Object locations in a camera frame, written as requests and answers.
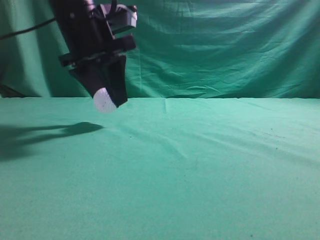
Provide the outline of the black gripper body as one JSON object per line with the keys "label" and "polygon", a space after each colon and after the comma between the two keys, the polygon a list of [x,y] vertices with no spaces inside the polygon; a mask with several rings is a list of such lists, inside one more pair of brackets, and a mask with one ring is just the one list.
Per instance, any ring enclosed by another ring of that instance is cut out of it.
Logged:
{"label": "black gripper body", "polygon": [[[103,4],[121,4],[111,0]],[[68,53],[59,56],[60,64],[70,70],[85,62],[105,64],[119,55],[134,50],[136,43],[131,34],[117,37],[101,10],[93,0],[51,0],[58,28],[67,45]]]}

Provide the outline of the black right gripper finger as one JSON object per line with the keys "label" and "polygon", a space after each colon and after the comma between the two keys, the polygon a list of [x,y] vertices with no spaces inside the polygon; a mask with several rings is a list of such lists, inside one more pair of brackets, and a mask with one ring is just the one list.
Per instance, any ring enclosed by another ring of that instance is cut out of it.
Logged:
{"label": "black right gripper finger", "polygon": [[126,62],[127,57],[125,55],[118,55],[103,67],[105,88],[117,108],[128,101],[125,80]]}

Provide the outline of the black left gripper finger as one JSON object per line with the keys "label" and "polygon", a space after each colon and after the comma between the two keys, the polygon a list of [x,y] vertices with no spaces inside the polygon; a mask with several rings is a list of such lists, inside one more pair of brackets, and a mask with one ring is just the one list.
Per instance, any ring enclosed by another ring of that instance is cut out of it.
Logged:
{"label": "black left gripper finger", "polygon": [[99,90],[107,89],[106,78],[101,63],[87,61],[84,64],[78,64],[71,68],[69,73],[84,87],[91,97],[94,97]]}

